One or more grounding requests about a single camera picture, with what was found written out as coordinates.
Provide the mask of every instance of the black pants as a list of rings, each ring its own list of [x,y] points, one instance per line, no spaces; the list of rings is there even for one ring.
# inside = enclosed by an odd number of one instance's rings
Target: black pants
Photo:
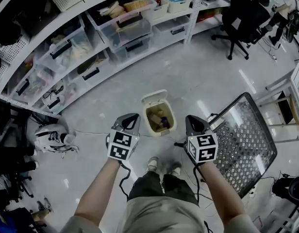
[[[33,154],[33,147],[0,147],[0,175],[35,170],[35,162],[24,162],[23,159],[24,155],[32,156]]]
[[[134,183],[128,200],[138,197],[166,196],[199,206],[192,189],[186,181],[180,180],[171,174],[165,174],[162,186],[165,189],[165,193],[163,193],[160,185],[159,175],[149,171]]]
[[[295,205],[299,206],[299,200],[296,200],[294,198],[292,198],[289,194],[289,186],[291,184],[291,182],[294,180],[294,178],[281,178],[278,179],[274,185],[272,186],[272,192],[282,198],[282,199],[287,199],[289,201],[291,201],[292,203],[294,203]]]
[[[279,24],[278,25],[278,29],[277,29],[277,32],[276,32],[276,36],[274,37],[274,40],[276,41],[276,42],[278,42],[279,40],[280,40],[280,38],[281,38],[281,35],[282,35],[282,33],[283,33],[283,29],[286,27],[286,25],[288,24],[288,20],[287,19],[285,19],[283,16],[281,16],[281,14],[280,13],[276,13],[273,17],[272,17],[272,19],[269,21],[269,25],[271,26],[271,27],[273,27],[273,26],[275,26],[275,24]]]

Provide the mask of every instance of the bin handle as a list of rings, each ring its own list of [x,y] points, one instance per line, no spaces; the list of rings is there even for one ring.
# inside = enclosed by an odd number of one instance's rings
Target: bin handle
[[[96,74],[98,74],[100,72],[99,68],[96,67],[96,70],[92,71],[91,73],[89,73],[88,75],[86,76],[83,76],[83,80],[88,80],[90,79],[92,76],[95,76]]]
[[[123,22],[117,22],[117,25],[120,27],[120,28],[124,28],[124,27],[126,27],[126,26],[128,26],[128,25],[130,25],[130,24],[133,24],[133,23],[135,23],[135,22],[137,22],[137,21],[140,21],[140,20],[142,20],[143,19],[143,16],[141,15],[141,14],[139,14],[139,15],[137,15],[136,17],[132,17],[132,18],[130,18],[130,19],[128,19],[128,20],[126,20],[126,21],[123,21]]]
[[[181,33],[181,32],[183,32],[183,31],[185,31],[185,29],[184,29],[184,27],[181,27],[180,29],[177,29],[177,30],[171,30],[170,32],[171,32],[172,35],[175,35],[175,34],[177,34],[177,33]]]
[[[53,102],[52,104],[48,105],[48,108],[53,108],[55,105],[57,105],[58,103],[60,103],[60,98],[57,98],[55,102]]]
[[[26,88],[28,88],[30,85],[30,81],[28,79],[25,79],[25,84],[21,87],[20,90],[16,91],[18,93],[18,95],[20,96]]]
[[[139,48],[139,47],[141,47],[141,46],[143,46],[143,42],[142,42],[142,41],[140,41],[139,43],[137,43],[137,44],[135,44],[135,45],[133,45],[133,46],[131,46],[131,47],[129,47],[129,48],[126,48],[126,51],[127,51],[127,52],[130,52],[130,51],[132,51],[132,50],[134,50],[134,49],[136,49],[136,48]]]
[[[52,59],[56,59],[59,55],[61,55],[62,53],[64,53],[66,50],[68,50],[69,48],[72,47],[72,43],[70,40],[67,40],[67,44],[64,45],[62,48],[60,48],[57,52],[55,53],[50,53],[50,55],[52,56]]]

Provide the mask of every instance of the beige container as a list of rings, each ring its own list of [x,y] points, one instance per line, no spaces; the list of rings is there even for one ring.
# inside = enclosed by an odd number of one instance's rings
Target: beige container
[[[142,98],[142,114],[145,120],[146,127],[151,136],[157,137],[169,134],[177,128],[177,122],[169,102],[166,100],[168,95],[167,90],[159,90],[149,93]],[[167,117],[169,128],[163,131],[156,130],[154,124],[149,119],[150,115],[156,114],[158,111],[163,111],[163,117]]]

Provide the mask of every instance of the office chair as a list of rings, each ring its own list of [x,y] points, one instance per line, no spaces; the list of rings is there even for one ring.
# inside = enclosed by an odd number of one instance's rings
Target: office chair
[[[247,43],[247,48],[249,48],[249,43],[255,44],[264,36],[260,32],[259,26],[270,18],[268,11],[263,7],[268,5],[269,0],[231,0],[231,6],[222,14],[223,26],[221,29],[227,35],[214,34],[211,37],[212,40],[220,38],[231,41],[229,60],[233,59],[235,44],[245,53],[245,59],[249,59],[248,52],[240,42]],[[241,20],[238,29],[232,25],[237,18]]]

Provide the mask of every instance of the open lid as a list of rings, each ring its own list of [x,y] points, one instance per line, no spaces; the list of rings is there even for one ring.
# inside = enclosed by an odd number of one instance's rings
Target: open lid
[[[157,102],[159,100],[165,100],[167,98],[168,92],[167,90],[159,90],[153,93],[149,93],[142,98],[142,104],[151,104],[153,102]]]

